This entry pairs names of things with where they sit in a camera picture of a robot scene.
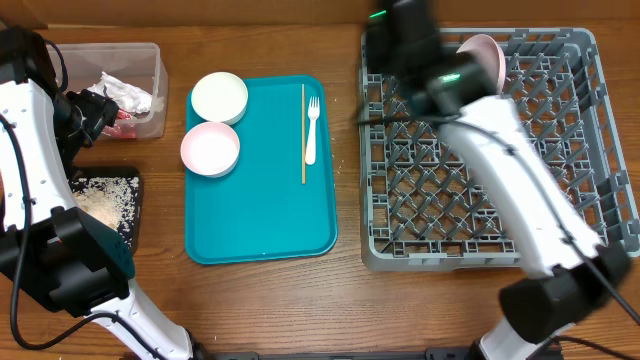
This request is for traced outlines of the white bowl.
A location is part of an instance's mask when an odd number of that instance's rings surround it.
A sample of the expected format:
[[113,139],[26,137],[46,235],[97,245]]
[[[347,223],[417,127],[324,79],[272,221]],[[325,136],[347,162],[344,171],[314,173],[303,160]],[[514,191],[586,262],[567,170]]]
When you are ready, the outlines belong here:
[[231,126],[244,116],[248,98],[248,88],[240,77],[214,72],[196,83],[191,92],[191,106],[202,119]]

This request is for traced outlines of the red snack wrapper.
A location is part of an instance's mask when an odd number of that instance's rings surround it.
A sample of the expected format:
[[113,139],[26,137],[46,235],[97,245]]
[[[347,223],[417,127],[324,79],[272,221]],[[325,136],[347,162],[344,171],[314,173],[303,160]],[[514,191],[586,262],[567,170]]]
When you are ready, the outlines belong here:
[[116,121],[112,126],[105,126],[102,135],[114,139],[135,139],[137,118],[124,111],[119,110]]

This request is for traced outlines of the white tissue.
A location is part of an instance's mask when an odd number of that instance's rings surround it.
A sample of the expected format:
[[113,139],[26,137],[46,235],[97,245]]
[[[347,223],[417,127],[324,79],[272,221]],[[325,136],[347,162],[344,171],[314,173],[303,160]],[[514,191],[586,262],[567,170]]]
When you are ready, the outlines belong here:
[[161,111],[165,107],[162,97],[153,97],[147,91],[124,83],[105,72],[102,73],[100,81],[88,87],[88,90],[113,100],[121,110],[131,114]]

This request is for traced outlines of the pink bowl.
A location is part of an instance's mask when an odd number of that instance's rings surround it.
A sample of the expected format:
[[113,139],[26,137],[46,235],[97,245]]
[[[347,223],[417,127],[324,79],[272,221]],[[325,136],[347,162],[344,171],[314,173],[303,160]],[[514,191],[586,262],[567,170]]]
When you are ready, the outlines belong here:
[[181,142],[180,155],[185,167],[206,177],[222,177],[239,160],[240,140],[224,123],[203,122],[190,129]]

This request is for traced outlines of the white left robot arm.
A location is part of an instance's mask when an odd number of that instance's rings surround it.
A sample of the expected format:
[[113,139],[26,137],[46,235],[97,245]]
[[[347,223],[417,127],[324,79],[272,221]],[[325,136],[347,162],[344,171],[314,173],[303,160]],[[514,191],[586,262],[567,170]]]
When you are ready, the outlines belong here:
[[[12,281],[9,327],[24,349],[50,348],[96,323],[141,359],[203,359],[192,334],[168,319],[135,280],[130,248],[82,210],[73,159],[114,124],[118,105],[56,81],[54,44],[19,26],[1,33],[1,272]],[[19,296],[77,322],[40,344],[18,324]]]

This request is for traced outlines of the food scraps pile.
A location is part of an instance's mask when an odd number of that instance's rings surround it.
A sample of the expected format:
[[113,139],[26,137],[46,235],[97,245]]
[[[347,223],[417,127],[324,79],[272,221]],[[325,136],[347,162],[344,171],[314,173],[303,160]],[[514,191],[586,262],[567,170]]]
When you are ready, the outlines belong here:
[[131,236],[138,210],[140,179],[134,177],[79,177],[71,182],[77,205],[119,232]]

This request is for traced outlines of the pink plate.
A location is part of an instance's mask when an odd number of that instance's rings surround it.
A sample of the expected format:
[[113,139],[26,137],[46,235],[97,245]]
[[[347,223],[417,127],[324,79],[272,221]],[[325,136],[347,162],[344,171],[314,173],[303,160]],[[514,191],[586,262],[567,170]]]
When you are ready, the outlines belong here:
[[486,70],[501,93],[506,80],[506,59],[500,45],[489,35],[477,34],[466,40],[457,53],[468,53]]

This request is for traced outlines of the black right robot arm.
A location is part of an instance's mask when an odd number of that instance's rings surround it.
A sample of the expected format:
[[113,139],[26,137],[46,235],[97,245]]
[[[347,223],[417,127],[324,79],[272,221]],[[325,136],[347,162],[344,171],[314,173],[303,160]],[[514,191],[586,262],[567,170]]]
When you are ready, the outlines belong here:
[[384,0],[369,17],[370,65],[405,87],[414,120],[472,169],[521,255],[525,278],[499,293],[502,319],[457,359],[533,359],[548,355],[567,330],[609,301],[630,257],[619,243],[603,245],[566,199],[534,151],[515,103],[502,95],[505,59],[489,36],[445,50],[429,6]]

